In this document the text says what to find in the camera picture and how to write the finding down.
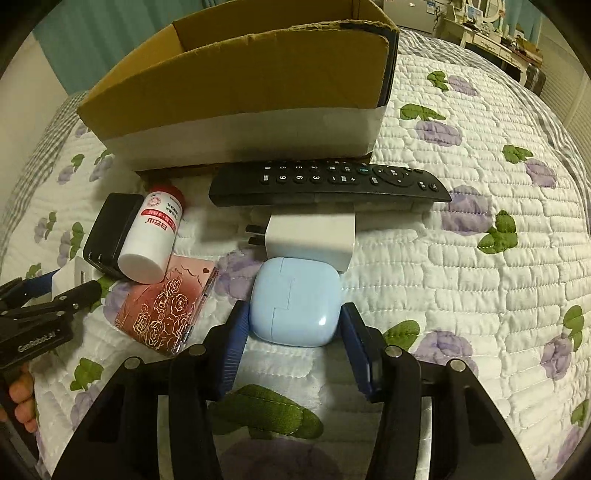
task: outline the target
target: cardboard box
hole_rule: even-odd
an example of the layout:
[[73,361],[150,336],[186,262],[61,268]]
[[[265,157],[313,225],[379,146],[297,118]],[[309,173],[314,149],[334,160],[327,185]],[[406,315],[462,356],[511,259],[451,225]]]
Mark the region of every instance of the cardboard box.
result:
[[163,28],[78,108],[136,171],[372,151],[398,29],[371,0],[233,0]]

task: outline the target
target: white furniture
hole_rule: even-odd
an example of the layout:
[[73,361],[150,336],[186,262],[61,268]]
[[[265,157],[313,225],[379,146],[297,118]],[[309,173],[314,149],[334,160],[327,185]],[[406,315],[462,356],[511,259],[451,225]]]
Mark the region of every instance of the white furniture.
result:
[[527,67],[530,63],[512,50],[501,45],[500,36],[493,34],[493,37],[487,37],[482,33],[477,33],[474,30],[460,25],[449,18],[443,18],[437,26],[437,38],[447,40],[452,43],[459,44],[462,48],[466,48],[468,44],[476,45],[488,53],[493,54],[502,61],[507,62],[520,70],[521,78],[519,83],[525,85],[527,80]]

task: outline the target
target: white pill bottle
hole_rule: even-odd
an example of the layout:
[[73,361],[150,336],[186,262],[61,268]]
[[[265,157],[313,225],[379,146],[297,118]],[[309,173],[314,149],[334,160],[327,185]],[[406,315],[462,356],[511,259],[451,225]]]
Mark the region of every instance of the white pill bottle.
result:
[[146,285],[163,281],[184,206],[182,192],[172,185],[150,190],[117,260],[123,275]]

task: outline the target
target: teal curtain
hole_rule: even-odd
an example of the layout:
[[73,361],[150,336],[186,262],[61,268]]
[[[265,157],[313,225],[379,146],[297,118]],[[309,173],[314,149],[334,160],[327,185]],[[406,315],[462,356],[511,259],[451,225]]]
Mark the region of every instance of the teal curtain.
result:
[[528,0],[505,0],[505,10],[509,35],[515,35],[515,27],[519,24],[523,28],[525,38],[532,43],[538,43],[542,13]]
[[223,0],[62,0],[34,35],[69,94],[88,90],[173,20]]

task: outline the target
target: blue gripper pad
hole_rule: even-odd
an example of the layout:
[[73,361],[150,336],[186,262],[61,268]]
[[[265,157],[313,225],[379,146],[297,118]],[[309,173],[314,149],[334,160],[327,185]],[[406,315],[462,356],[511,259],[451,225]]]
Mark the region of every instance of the blue gripper pad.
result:
[[382,401],[382,350],[386,348],[382,335],[365,326],[354,303],[341,307],[339,327],[357,388],[368,401]]
[[212,328],[203,344],[209,352],[212,378],[215,384],[212,390],[218,400],[232,389],[240,366],[242,352],[249,332],[249,304],[238,300],[224,325]]

